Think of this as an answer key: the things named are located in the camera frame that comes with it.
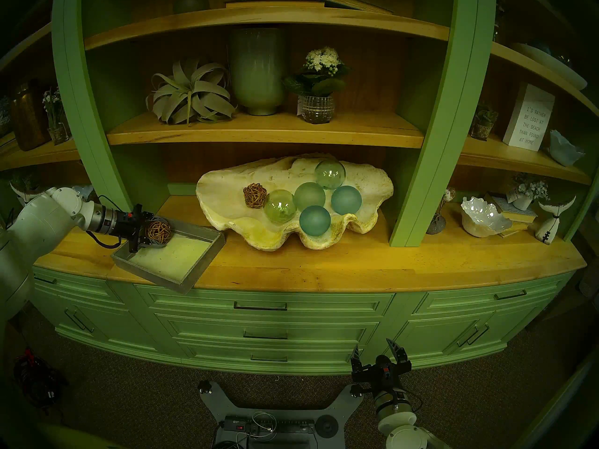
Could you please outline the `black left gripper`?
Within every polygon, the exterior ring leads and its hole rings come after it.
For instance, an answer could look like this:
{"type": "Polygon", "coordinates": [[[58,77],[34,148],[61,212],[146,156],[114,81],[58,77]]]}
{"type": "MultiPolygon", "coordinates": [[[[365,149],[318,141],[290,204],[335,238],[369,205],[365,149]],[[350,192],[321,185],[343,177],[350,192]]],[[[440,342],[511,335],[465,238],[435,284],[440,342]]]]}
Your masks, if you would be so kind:
{"type": "Polygon", "coordinates": [[[167,225],[169,221],[161,216],[142,210],[142,204],[136,204],[131,212],[113,211],[113,236],[129,241],[129,253],[135,254],[141,248],[164,248],[165,243],[154,239],[140,239],[143,225],[167,225]]]}

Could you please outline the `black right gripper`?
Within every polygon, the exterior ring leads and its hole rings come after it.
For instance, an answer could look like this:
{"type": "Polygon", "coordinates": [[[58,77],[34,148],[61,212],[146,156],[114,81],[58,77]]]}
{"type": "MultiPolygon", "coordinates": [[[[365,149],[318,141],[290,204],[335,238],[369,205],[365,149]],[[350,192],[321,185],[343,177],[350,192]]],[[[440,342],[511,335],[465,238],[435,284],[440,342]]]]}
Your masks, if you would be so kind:
{"type": "MultiPolygon", "coordinates": [[[[385,355],[378,355],[376,357],[375,363],[368,371],[367,380],[370,384],[370,392],[373,395],[377,395],[381,391],[390,391],[392,388],[403,389],[400,375],[412,371],[412,363],[405,349],[398,346],[391,339],[387,339],[387,344],[396,363],[385,355]]],[[[352,382],[354,384],[364,383],[364,366],[361,363],[357,345],[352,351],[350,363],[352,367],[352,382]]]]}

